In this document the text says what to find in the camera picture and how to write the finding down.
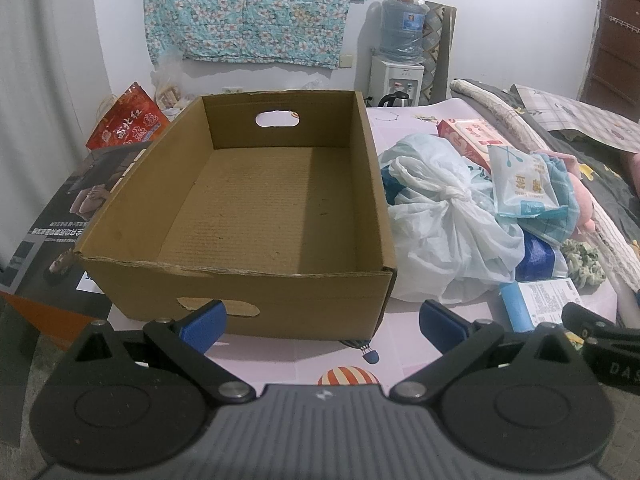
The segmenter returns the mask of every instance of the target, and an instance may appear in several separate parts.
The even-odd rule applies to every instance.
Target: red packaging bag
[[[157,139],[169,119],[138,83],[122,94],[86,142],[90,150]]]

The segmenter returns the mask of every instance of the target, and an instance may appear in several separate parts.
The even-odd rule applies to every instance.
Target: metal screw
[[[242,399],[251,392],[251,388],[246,383],[240,381],[229,381],[228,383],[221,384],[218,388],[220,395],[227,399]]]
[[[397,384],[394,388],[396,394],[405,399],[420,399],[427,393],[427,388],[424,384],[416,383],[414,381],[404,381]]]

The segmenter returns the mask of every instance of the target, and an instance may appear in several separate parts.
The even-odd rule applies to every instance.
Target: hot air balloon print
[[[348,346],[349,348],[362,350],[362,358],[370,365],[374,365],[378,361],[380,361],[380,356],[378,355],[378,352],[376,352],[375,350],[372,350],[371,346],[369,346],[371,343],[370,340],[351,339],[351,340],[340,341],[340,343],[342,343],[345,346]]]
[[[371,372],[357,366],[337,366],[318,379],[318,386],[355,386],[356,384],[380,384],[380,381]]]

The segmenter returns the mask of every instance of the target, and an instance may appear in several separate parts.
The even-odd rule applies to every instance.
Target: blue package
[[[535,327],[531,322],[531,316],[522,297],[518,282],[505,283],[500,286],[500,294],[507,308],[507,314],[514,332],[530,332]]]
[[[516,267],[517,282],[534,282],[569,276],[569,268],[558,245],[550,245],[526,229],[522,232],[524,258]]]
[[[396,205],[396,196],[398,196],[398,193],[400,193],[406,186],[400,184],[396,177],[390,175],[388,166],[382,168],[382,170],[380,170],[380,174],[382,175],[382,185],[385,187],[386,203],[389,205]]]

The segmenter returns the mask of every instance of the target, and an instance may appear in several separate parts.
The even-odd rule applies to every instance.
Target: pink box
[[[488,146],[510,143],[484,119],[445,119],[438,124],[438,136],[447,139],[456,151],[491,173]]]

